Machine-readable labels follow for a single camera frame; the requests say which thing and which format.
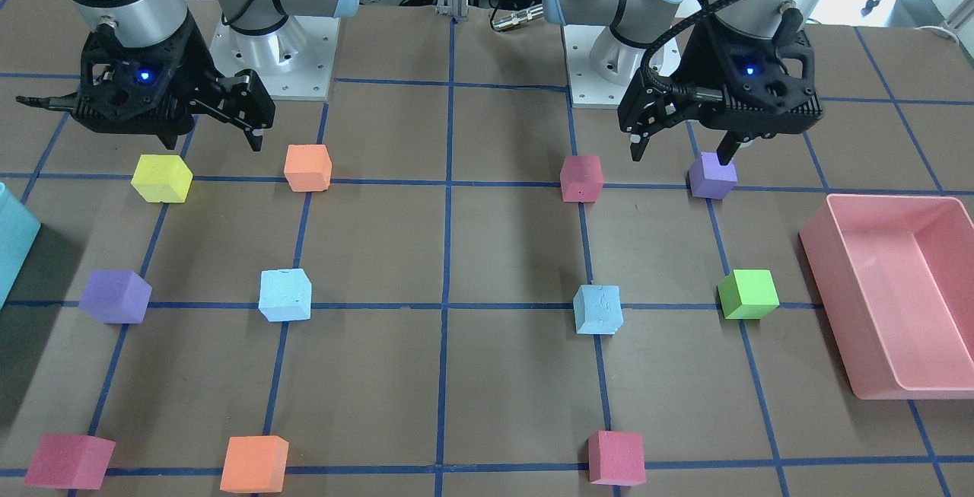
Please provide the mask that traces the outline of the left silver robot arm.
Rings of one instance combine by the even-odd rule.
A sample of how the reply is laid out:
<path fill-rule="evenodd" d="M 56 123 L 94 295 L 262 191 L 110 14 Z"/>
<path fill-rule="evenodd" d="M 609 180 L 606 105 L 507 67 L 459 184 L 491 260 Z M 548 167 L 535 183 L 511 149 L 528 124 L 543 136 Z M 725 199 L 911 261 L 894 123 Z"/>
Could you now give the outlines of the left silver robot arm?
<path fill-rule="evenodd" d="M 807 132 L 823 118 L 813 46 L 804 26 L 818 0 L 702 0 L 675 21 L 682 0 L 543 0 L 557 25 L 605 27 L 629 50 L 620 132 L 633 161 L 648 140 L 685 120 L 721 130 L 720 164 L 756 139 Z"/>

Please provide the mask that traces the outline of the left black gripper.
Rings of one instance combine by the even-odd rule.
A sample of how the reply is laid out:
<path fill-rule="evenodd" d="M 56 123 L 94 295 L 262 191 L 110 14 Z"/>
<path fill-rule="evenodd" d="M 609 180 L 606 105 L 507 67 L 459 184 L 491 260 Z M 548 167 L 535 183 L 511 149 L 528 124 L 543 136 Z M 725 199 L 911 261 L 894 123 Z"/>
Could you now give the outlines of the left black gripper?
<path fill-rule="evenodd" d="M 726 167 L 745 143 L 769 134 L 801 134 L 824 115 L 814 84 L 814 54 L 800 9 L 772 19 L 770 38 L 754 38 L 709 16 L 693 27 L 673 83 L 655 71 L 636 71 L 618 108 L 620 132 L 640 161 L 648 140 L 685 119 L 685 85 L 716 89 L 720 102 L 700 105 L 697 119 L 727 130 L 715 154 Z"/>

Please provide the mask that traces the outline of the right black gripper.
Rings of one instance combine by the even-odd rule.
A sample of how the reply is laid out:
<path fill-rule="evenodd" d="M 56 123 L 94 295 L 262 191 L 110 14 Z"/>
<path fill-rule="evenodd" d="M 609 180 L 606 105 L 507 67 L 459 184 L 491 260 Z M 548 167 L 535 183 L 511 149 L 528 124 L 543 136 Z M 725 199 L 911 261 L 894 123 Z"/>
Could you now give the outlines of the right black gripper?
<path fill-rule="evenodd" d="M 153 135 L 174 150 L 194 113 L 236 126 L 261 151 L 275 103 L 253 69 L 219 76 L 192 14 L 153 46 L 124 47 L 107 23 L 88 35 L 71 113 L 78 123 L 96 133 Z"/>

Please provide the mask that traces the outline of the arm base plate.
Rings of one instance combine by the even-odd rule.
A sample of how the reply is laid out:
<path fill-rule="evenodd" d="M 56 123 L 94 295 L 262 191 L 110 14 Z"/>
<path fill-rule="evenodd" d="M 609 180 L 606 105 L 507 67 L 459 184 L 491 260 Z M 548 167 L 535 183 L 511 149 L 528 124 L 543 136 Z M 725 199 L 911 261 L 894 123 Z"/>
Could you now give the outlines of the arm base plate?
<path fill-rule="evenodd" d="M 327 101 L 342 22 L 291 16 L 282 28 L 261 36 L 220 25 L 210 54 L 226 76 L 243 69 L 256 71 L 272 99 Z"/>
<path fill-rule="evenodd" d="M 573 105 L 617 108 L 646 50 L 620 42 L 609 27 L 567 25 L 562 32 Z"/>

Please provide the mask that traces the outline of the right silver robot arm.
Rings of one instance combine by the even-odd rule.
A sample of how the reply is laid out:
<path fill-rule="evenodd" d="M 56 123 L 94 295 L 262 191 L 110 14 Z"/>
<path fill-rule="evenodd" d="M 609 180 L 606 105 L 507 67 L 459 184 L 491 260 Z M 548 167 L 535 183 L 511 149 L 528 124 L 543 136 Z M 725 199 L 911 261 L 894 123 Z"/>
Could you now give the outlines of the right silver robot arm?
<path fill-rule="evenodd" d="M 198 114 L 243 130 L 259 151 L 275 104 L 263 79 L 309 63 L 299 16 L 350 18 L 361 0 L 217 0 L 240 69 L 219 71 L 186 0 L 70 0 L 88 25 L 73 94 L 18 96 L 101 134 L 143 134 L 174 149 Z"/>

